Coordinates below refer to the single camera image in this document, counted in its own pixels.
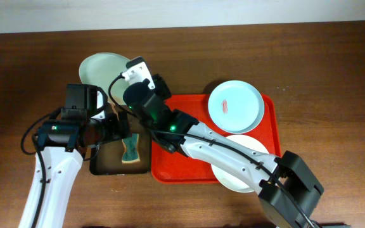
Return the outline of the white plate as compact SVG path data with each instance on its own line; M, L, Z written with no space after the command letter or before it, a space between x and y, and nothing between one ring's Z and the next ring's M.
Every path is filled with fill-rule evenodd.
M242 145L245 146L247 148L259 151L261 153L269 153L267 148L258 140L250 137L250 136L246 136L246 135L239 135L239 134L235 134L235 135L230 135L227 136L228 139ZM233 175L223 171L222 169L211 165L212 171L216 177L216 179L226 188L238 192L238 193L251 193L253 192L253 189L251 187L249 187L248 185L246 185L244 182L242 182L241 180L239 180L238 178L234 177Z

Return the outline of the mint green plate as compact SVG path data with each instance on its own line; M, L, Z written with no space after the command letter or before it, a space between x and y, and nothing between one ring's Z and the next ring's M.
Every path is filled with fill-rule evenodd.
M97 53L86 58L79 67L83 84L101 87L105 94L111 82L126 71L128 58L115 53Z

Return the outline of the green and yellow sponge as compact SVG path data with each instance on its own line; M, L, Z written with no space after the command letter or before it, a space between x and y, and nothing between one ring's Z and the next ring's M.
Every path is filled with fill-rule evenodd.
M123 164L136 163L140 161L138 150L139 134L132 133L130 137L122 140L124 145L124 154L121 162Z

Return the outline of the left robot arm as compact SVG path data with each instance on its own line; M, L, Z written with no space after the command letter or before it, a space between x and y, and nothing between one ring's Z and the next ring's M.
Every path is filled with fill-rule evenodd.
M75 178L102 144L130 136L126 112L105 114L106 92L96 85L69 84L65 105L31 126L35 150L32 185L20 227L62 227ZM89 158L85 150L91 148Z

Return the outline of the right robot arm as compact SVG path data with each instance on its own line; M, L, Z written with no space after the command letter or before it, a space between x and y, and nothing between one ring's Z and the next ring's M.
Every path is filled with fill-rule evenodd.
M324 188L303 159L291 151L283 156L261 153L216 132L195 117L171 110L170 91L158 78L130 80L123 100L169 153L207 162L244 182L257 193L267 218L277 227L318 227L310 218Z

